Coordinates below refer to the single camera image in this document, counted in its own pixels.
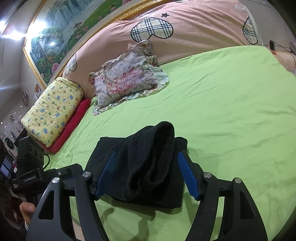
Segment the gold picture frame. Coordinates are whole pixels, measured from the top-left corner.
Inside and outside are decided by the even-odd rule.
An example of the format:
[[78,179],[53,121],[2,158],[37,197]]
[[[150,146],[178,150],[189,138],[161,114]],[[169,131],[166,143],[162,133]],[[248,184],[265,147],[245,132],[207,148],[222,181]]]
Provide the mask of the gold picture frame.
[[[44,5],[47,1],[48,0],[43,0],[41,2],[41,4],[39,5],[32,21],[30,23],[29,29],[35,23],[39,13],[41,12],[42,8],[44,7]],[[121,20],[131,19],[134,16],[136,16],[137,14],[144,12],[147,9],[157,7],[159,5],[165,4],[170,1],[171,0],[143,0],[143,1],[138,2],[136,4],[133,4],[134,1],[131,1],[128,4],[126,4],[126,6],[123,5],[123,6],[119,7],[118,9],[116,9],[116,11],[112,12],[112,14],[109,14],[110,16],[106,16],[107,20],[100,21],[101,24],[99,24],[99,23],[96,24],[92,29],[90,29],[90,31],[91,31],[90,34],[88,34],[85,38],[82,38],[81,41],[77,42],[77,44],[71,49],[71,51],[64,57],[64,59],[62,60],[62,62],[59,65],[57,71],[51,77],[50,81],[52,81],[53,79],[55,79],[57,77],[61,77],[64,72],[64,69],[66,67],[66,64],[71,59],[71,57],[75,54],[75,52],[78,49],[80,49],[91,37],[93,37],[95,34],[100,32],[103,28],[105,28],[106,26],[108,26],[112,23],[115,23],[115,22],[118,22]],[[43,89],[46,89],[47,84],[43,80],[43,78],[42,78],[41,74],[39,73],[36,65],[34,64],[32,58],[30,58],[27,50],[25,49],[27,40],[28,39],[26,38],[24,41],[23,52],[25,54],[25,57],[30,65],[32,71],[34,72],[34,74],[37,78],[37,81],[39,82],[39,84],[42,86]]]

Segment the landscape painting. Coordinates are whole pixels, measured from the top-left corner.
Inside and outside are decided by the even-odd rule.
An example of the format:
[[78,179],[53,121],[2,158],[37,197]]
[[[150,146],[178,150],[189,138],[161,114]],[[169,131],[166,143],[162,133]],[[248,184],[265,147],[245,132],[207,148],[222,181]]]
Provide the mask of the landscape painting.
[[74,45],[99,21],[130,0],[47,0],[30,25],[24,46],[48,85]]

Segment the silver bolt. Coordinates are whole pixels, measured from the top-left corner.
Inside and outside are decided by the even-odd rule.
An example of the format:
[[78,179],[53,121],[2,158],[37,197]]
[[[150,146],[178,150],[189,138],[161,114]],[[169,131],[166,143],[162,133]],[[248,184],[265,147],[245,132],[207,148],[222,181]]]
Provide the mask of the silver bolt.
[[90,172],[84,172],[84,173],[82,174],[83,177],[89,177],[90,175],[91,175]]
[[211,178],[212,177],[212,174],[210,172],[205,172],[204,173],[204,177],[205,178]]
[[238,183],[238,184],[242,183],[242,180],[241,180],[239,177],[236,177],[236,178],[234,179],[234,181],[235,181],[236,183]]
[[53,183],[58,183],[58,182],[59,182],[59,178],[58,178],[58,177],[54,177],[54,178],[52,179],[52,182],[53,182]]

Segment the bed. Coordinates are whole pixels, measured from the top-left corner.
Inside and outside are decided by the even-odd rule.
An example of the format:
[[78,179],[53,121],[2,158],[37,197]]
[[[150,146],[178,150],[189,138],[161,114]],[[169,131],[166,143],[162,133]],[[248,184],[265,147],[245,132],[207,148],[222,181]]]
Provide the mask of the bed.
[[[169,121],[188,140],[189,156],[217,178],[240,177],[252,195],[269,240],[296,205],[296,79],[261,46],[227,47],[162,65],[170,82],[159,93],[126,101],[98,116],[92,104],[48,168],[86,166],[100,137],[126,137]],[[96,202],[110,240],[185,240],[198,203],[184,191],[179,209]],[[75,199],[73,220],[79,223]],[[219,202],[212,240],[223,211]]]

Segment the finger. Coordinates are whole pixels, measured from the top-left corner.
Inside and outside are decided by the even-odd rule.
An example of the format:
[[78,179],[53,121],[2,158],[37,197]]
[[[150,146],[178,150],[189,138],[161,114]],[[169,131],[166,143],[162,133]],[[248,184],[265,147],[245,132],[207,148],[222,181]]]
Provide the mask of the finger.
[[33,203],[29,202],[22,202],[20,205],[20,211],[22,213],[22,216],[27,224],[31,223],[31,216],[30,213],[33,213],[35,211],[36,207]]

